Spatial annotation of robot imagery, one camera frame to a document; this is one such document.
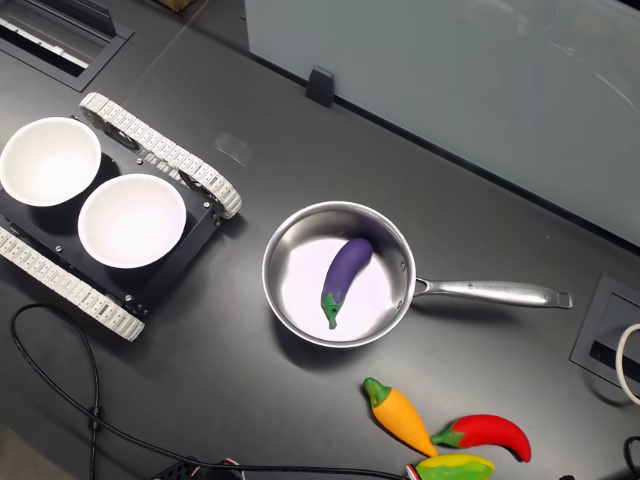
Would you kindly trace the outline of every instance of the green pepper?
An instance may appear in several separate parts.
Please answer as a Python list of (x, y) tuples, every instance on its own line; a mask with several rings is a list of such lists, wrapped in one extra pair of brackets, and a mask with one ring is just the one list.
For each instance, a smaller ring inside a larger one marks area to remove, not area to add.
[(452, 453), (407, 465), (411, 480), (485, 480), (493, 473), (493, 463), (475, 455)]

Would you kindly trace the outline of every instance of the dark countertop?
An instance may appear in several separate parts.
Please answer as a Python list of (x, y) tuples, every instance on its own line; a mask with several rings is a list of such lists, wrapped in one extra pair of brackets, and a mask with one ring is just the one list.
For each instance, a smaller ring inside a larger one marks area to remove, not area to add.
[[(359, 385), (374, 376), (403, 390), (430, 431), (471, 413), (519, 424), (532, 443), (530, 464), (496, 447), (474, 449), (496, 464), (492, 478), (625, 478), (617, 474), (624, 470), (622, 442), (639, 433), (640, 409), (597, 398), (591, 388), (623, 397), (595, 378), (590, 387), (569, 355), (599, 276), (640, 288), (638, 257), (346, 110), (310, 102), (299, 86), (216, 41), (207, 30), (215, 0), (130, 91), (147, 70), (143, 64), (165, 50), (182, 24), (142, 1), (113, 4), (114, 13), (135, 14), (128, 24), (134, 43), (87, 91), (124, 99), (127, 109), (210, 160), (244, 206), (136, 342), (91, 330), (112, 423), (202, 459), (401, 473), (420, 456), (371, 421)], [(0, 100), (6, 105), (12, 98), (0, 115), (0, 143), (35, 118), (77, 112), (77, 92), (4, 55), (0, 71)], [(128, 80), (119, 76), (125, 71)], [(188, 88), (180, 88), (185, 78)], [(250, 145), (248, 166), (214, 152), (213, 138), (224, 132)], [(427, 278), (538, 283), (571, 292), (575, 307), (543, 311), (423, 298), (368, 347), (334, 352), (303, 344), (271, 314), (261, 260), (289, 214), (324, 200), (355, 201), (388, 216)], [(45, 290), (0, 262), (7, 317), (46, 300)], [(48, 319), (25, 318), (25, 343), (63, 388), (88, 401), (80, 342)], [(87, 478), (86, 421), (22, 361), (8, 324), (0, 329), (0, 390), (0, 423)], [(144, 479), (170, 463), (112, 435), (100, 438), (99, 478)]]

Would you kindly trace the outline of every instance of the black cable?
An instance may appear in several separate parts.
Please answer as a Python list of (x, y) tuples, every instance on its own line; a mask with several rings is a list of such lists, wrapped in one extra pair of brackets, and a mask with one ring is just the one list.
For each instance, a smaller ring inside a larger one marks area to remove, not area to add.
[(624, 461), (627, 463), (629, 470), (631, 470), (633, 478), (635, 480), (640, 480), (640, 472), (638, 472), (638, 467), (633, 463), (633, 458), (631, 456), (631, 445), (633, 442), (640, 442), (640, 437), (629, 437), (624, 441)]
[[(49, 306), (49, 305), (44, 305), (44, 304), (32, 304), (32, 305), (27, 305), (25, 307), (22, 307), (21, 309), (19, 309), (14, 315), (17, 316), (20, 315), (22, 312), (26, 311), (26, 310), (30, 310), (32, 308), (44, 308), (44, 309), (49, 309), (49, 310), (53, 310), (57, 313), (62, 313), (60, 312), (59, 309), (57, 309), (56, 307), (53, 306)], [(82, 343), (84, 344), (84, 349), (87, 352), (87, 356), (89, 357), (89, 363), (91, 364), (91, 373), (93, 375), (93, 407), (92, 407), (92, 411), (94, 412), (99, 412), (99, 405), (100, 405), (100, 377), (98, 376), (98, 365), (96, 364), (96, 359), (93, 356), (93, 350), (91, 350), (91, 346), (89, 345), (89, 341), (87, 340), (86, 335), (84, 334), (84, 332), (82, 331), (82, 329), (80, 328), (80, 326), (75, 322), (71, 321), (71, 325), (76, 329), (76, 331), (78, 332), (78, 334), (80, 335), (80, 338), (82, 338)], [(91, 420), (89, 422), (89, 428), (91, 430), (91, 456), (90, 456), (90, 461), (89, 461), (89, 479), (90, 480), (94, 480), (95, 479), (95, 471), (96, 471), (96, 444), (98, 441), (98, 424), (96, 424), (93, 420)]]
[(38, 364), (27, 353), (26, 349), (22, 345), (22, 342), (20, 342), (20, 339), (18, 338), (18, 333), (16, 332), (16, 321), (17, 321), (18, 317), (23, 312), (25, 312), (27, 310), (31, 310), (33, 308), (44, 308), (44, 309), (56, 312), (58, 315), (60, 315), (63, 318), (65, 318), (74, 327), (76, 327), (76, 330), (78, 331), (78, 333), (82, 337), (82, 340), (83, 340), (83, 342), (85, 344), (85, 347), (87, 348), (87, 351), (89, 352), (89, 357), (90, 357), (90, 359), (92, 361), (92, 364), (93, 364), (93, 367), (94, 367), (94, 373), (95, 373), (95, 379), (96, 379), (95, 384), (96, 384), (96, 386), (98, 384), (98, 382), (97, 382), (97, 378), (98, 378), (97, 377), (97, 367), (95, 367), (95, 359), (93, 357), (93, 352), (91, 351), (91, 346), (89, 345), (89, 342), (87, 340), (86, 335), (84, 334), (84, 332), (82, 331), (80, 326), (76, 323), (76, 321), (73, 318), (71, 318), (67, 313), (63, 312), (59, 308), (54, 307), (53, 305), (40, 304), (40, 303), (33, 303), (33, 304), (30, 304), (30, 305), (25, 305), (24, 307), (18, 309), (11, 316), (11, 338), (13, 339), (13, 343), (15, 343), (15, 345), (18, 348), (18, 351), (20, 352), (22, 357), (31, 366), (31, 368), (33, 368), (35, 370), (35, 372), (40, 376), (40, 378), (42, 378), (47, 383), (47, 385), (49, 385), (58, 395), (60, 395), (71, 406), (73, 406), (76, 410), (78, 410), (80, 413), (82, 413), (83, 415), (85, 415), (86, 417), (91, 419), (96, 424), (104, 427), (106, 430), (108, 430), (111, 433), (113, 433), (114, 435), (122, 438), (123, 440), (126, 440), (129, 443), (137, 445), (138, 447), (144, 448), (144, 449), (149, 450), (151, 452), (155, 452), (155, 453), (157, 453), (159, 455), (163, 455), (165, 457), (171, 458), (173, 460), (177, 460), (179, 462), (183, 462), (183, 463), (186, 463), (188, 465), (193, 465), (194, 467), (201, 467), (201, 468), (206, 468), (206, 469), (211, 469), (211, 470), (235, 470), (235, 471), (245, 471), (245, 472), (324, 473), (324, 474), (330, 474), (330, 475), (353, 475), (353, 476), (361, 476), (361, 477), (376, 477), (376, 478), (385, 478), (387, 480), (406, 480), (405, 477), (402, 477), (400, 475), (394, 475), (393, 473), (379, 472), (379, 471), (376, 471), (376, 470), (364, 470), (364, 469), (360, 469), (360, 468), (301, 467), (301, 466), (276, 466), (276, 465), (274, 465), (274, 466), (269, 466), (269, 465), (266, 465), (266, 466), (264, 466), (264, 465), (224, 465), (224, 464), (217, 464), (217, 463), (207, 463), (207, 462), (201, 462), (199, 460), (196, 460), (193, 457), (189, 458), (189, 457), (185, 457), (183, 455), (180, 455), (178, 453), (171, 452), (170, 450), (165, 450), (164, 448), (158, 447), (158, 446), (153, 445), (151, 443), (147, 443), (147, 442), (145, 442), (143, 440), (140, 440), (140, 439), (138, 439), (138, 438), (136, 438), (136, 437), (134, 437), (132, 435), (129, 435), (128, 433), (123, 432), (122, 430), (119, 430), (118, 428), (114, 427), (110, 423), (104, 421), (99, 416), (94, 415), (92, 412), (90, 412), (89, 410), (84, 408), (82, 405), (80, 405), (74, 398), (69, 396), (51, 378), (49, 378), (49, 376), (38, 366)]

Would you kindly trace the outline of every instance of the bowl rim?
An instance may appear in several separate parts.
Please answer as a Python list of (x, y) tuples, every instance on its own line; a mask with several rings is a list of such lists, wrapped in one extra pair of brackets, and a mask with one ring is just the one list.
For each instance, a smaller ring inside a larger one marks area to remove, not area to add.
[[(373, 218), (374, 220), (382, 224), (385, 228), (387, 228), (390, 232), (392, 232), (394, 235), (396, 235), (398, 240), (402, 243), (402, 245), (406, 248), (406, 251), (407, 251), (406, 268), (407, 268), (407, 275), (409, 276), (409, 281), (407, 282), (407, 290), (405, 292), (404, 299), (402, 300), (403, 302), (402, 306), (400, 307), (400, 309), (398, 309), (393, 319), (391, 319), (391, 321), (389, 321), (389, 323), (387, 323), (384, 327), (382, 327), (380, 330), (376, 331), (375, 333), (372, 333), (371, 335), (368, 335), (364, 338), (360, 338), (357, 340), (349, 340), (349, 341), (341, 341), (341, 342), (333, 341), (333, 340), (324, 340), (321, 338), (314, 337), (313, 335), (310, 335), (305, 331), (301, 330), (300, 328), (296, 327), (291, 322), (291, 320), (289, 320), (287, 316), (282, 312), (282, 310), (280, 310), (280, 308), (278, 307), (277, 302), (273, 296), (273, 293), (269, 285), (268, 277), (269, 277), (269, 269), (270, 269), (270, 260), (273, 256), (273, 253), (280, 239), (289, 230), (289, 228), (291, 228), (291, 226), (293, 226), (299, 220), (305, 217), (308, 217), (317, 211), (326, 210), (327, 207), (329, 208), (334, 207), (336, 209), (345, 209), (345, 208), (355, 209), (360, 213), (364, 213), (368, 215), (370, 218)], [(409, 306), (411, 305), (411, 300), (413, 299), (413, 294), (416, 288), (415, 279), (416, 279), (415, 260), (413, 258), (413, 253), (411, 252), (411, 247), (409, 246), (409, 243), (404, 238), (404, 235), (402, 235), (402, 232), (400, 232), (398, 227), (396, 227), (393, 224), (393, 222), (391, 222), (391, 220), (389, 220), (387, 217), (382, 215), (377, 210), (374, 210), (370, 207), (361, 205), (359, 203), (354, 203), (354, 202), (328, 201), (328, 202), (316, 203), (314, 205), (310, 205), (301, 210), (298, 210), (294, 214), (290, 215), (276, 229), (273, 236), (269, 240), (269, 243), (267, 244), (267, 248), (262, 258), (262, 287), (264, 289), (265, 296), (267, 297), (267, 302), (269, 302), (269, 306), (271, 307), (271, 311), (273, 312), (273, 314), (278, 318), (278, 320), (280, 320), (280, 322), (285, 327), (287, 327), (291, 332), (295, 333), (298, 337), (310, 343), (313, 343), (315, 345), (320, 345), (320, 346), (329, 347), (329, 348), (360, 347), (362, 345), (366, 345), (368, 343), (374, 342), (384, 337), (387, 333), (393, 330), (398, 325), (398, 323), (400, 323), (400, 320), (402, 320), (402, 318), (405, 316), (405, 314), (407, 313), (407, 310), (409, 309)]]
[[(180, 209), (181, 217), (182, 217), (182, 221), (180, 223), (182, 224), (182, 228), (179, 231), (176, 230), (174, 237), (171, 237), (171, 242), (169, 242), (171, 244), (171, 247), (169, 247), (161, 255), (154, 255), (153, 257), (149, 257), (151, 260), (145, 259), (143, 263), (118, 262), (118, 261), (114, 262), (111, 259), (107, 259), (103, 255), (97, 253), (95, 249), (91, 246), (91, 243), (87, 238), (86, 229), (84, 227), (84, 224), (88, 215), (87, 212), (89, 208), (92, 206), (92, 204), (96, 201), (96, 198), (102, 195), (105, 190), (108, 190), (109, 188), (113, 187), (113, 185), (115, 184), (132, 182), (139, 179), (140, 177), (144, 177), (145, 180), (149, 180), (157, 183), (158, 185), (162, 185), (165, 191), (168, 192), (169, 195), (173, 197), (174, 200), (176, 200), (176, 203), (179, 203), (180, 205), (182, 205), (182, 208)], [(91, 193), (91, 195), (89, 195), (87, 200), (84, 202), (84, 205), (82, 205), (82, 209), (80, 210), (80, 215), (78, 215), (78, 237), (80, 238), (80, 243), (82, 243), (82, 246), (84, 247), (86, 252), (92, 258), (102, 263), (103, 265), (106, 265), (108, 267), (114, 267), (114, 268), (122, 268), (122, 269), (140, 268), (160, 260), (167, 253), (169, 253), (180, 241), (180, 238), (182, 237), (182, 234), (184, 232), (184, 225), (186, 224), (186, 222), (187, 222), (187, 207), (184, 203), (184, 199), (182, 198), (182, 195), (180, 195), (180, 192), (178, 192), (178, 190), (173, 185), (171, 185), (166, 180), (155, 177), (153, 175), (149, 175), (146, 173), (131, 173), (131, 174), (120, 175), (119, 177), (115, 177), (115, 178), (112, 178), (111, 180), (104, 182), (102, 185), (96, 188)]]
[[(94, 164), (94, 171), (93, 171), (93, 174), (91, 175), (91, 179), (86, 185), (82, 187), (82, 189), (77, 190), (74, 193), (70, 193), (68, 196), (63, 197), (62, 199), (56, 199), (52, 201), (34, 201), (33, 199), (27, 198), (21, 193), (17, 192), (11, 185), (11, 182), (7, 181), (8, 177), (6, 175), (5, 167), (7, 165), (9, 152), (14, 147), (16, 142), (21, 140), (21, 137), (24, 136), (25, 133), (46, 123), (73, 125), (74, 127), (78, 128), (80, 131), (83, 131), (85, 134), (87, 134), (87, 136), (91, 139), (91, 142), (93, 143), (94, 150), (93, 150), (93, 158), (91, 160), (93, 161), (93, 164)], [(85, 125), (84, 123), (78, 120), (74, 120), (72, 118), (66, 118), (66, 117), (41, 118), (40, 120), (36, 120), (34, 122), (28, 123), (20, 127), (11, 136), (7, 144), (2, 149), (2, 153), (0, 153), (0, 184), (2, 184), (2, 188), (4, 188), (4, 190), (7, 192), (9, 196), (11, 196), (12, 198), (14, 198), (15, 200), (21, 203), (24, 203), (25, 205), (30, 205), (32, 207), (52, 207), (54, 205), (60, 205), (64, 202), (68, 202), (72, 198), (81, 194), (87, 189), (87, 187), (89, 187), (89, 185), (91, 185), (91, 183), (95, 180), (96, 175), (98, 174), (98, 170), (100, 170), (101, 158), (102, 158), (102, 148), (100, 146), (100, 140), (98, 140), (98, 136), (87, 125)]]

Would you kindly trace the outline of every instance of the red chili pepper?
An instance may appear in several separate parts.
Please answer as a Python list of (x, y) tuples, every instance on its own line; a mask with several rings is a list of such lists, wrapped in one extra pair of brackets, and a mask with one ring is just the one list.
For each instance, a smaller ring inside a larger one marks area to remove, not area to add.
[(434, 445), (467, 448), (501, 445), (514, 451), (524, 462), (531, 460), (531, 445), (515, 423), (496, 415), (469, 415), (453, 422), (442, 433), (431, 437)]

